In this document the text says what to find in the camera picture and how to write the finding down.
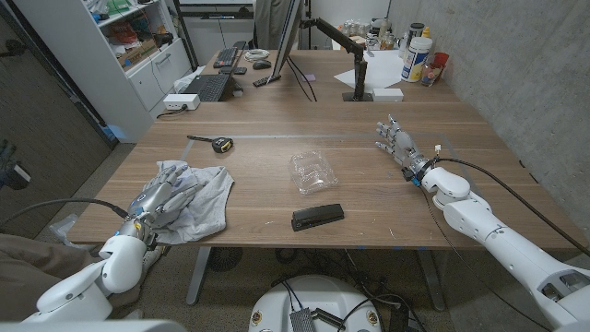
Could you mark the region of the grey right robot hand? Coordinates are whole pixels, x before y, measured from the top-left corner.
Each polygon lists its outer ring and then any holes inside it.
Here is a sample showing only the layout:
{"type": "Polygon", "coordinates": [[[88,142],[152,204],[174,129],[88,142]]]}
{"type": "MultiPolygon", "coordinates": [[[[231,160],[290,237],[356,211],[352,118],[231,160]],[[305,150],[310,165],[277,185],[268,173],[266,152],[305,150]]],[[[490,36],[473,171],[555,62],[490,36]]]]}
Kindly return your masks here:
{"type": "Polygon", "coordinates": [[[421,181],[434,165],[434,159],[427,159],[420,152],[411,136],[401,129],[391,114],[389,124],[377,123],[376,132],[387,140],[387,143],[376,142],[378,148],[392,155],[395,162],[402,166],[401,172],[407,182],[421,186],[421,181]]]}

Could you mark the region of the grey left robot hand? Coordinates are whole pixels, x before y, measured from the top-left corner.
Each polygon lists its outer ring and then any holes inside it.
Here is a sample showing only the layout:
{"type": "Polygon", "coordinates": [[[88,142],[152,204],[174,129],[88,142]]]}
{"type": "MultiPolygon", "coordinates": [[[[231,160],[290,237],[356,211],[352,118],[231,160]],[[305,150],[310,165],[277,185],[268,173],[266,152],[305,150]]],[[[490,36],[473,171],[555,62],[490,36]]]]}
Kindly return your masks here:
{"type": "Polygon", "coordinates": [[[118,234],[135,237],[145,244],[155,242],[156,229],[163,225],[161,217],[180,211],[195,197],[198,184],[189,185],[176,194],[172,192],[178,177],[187,170],[188,166],[183,165],[160,171],[131,202],[118,234]]]}

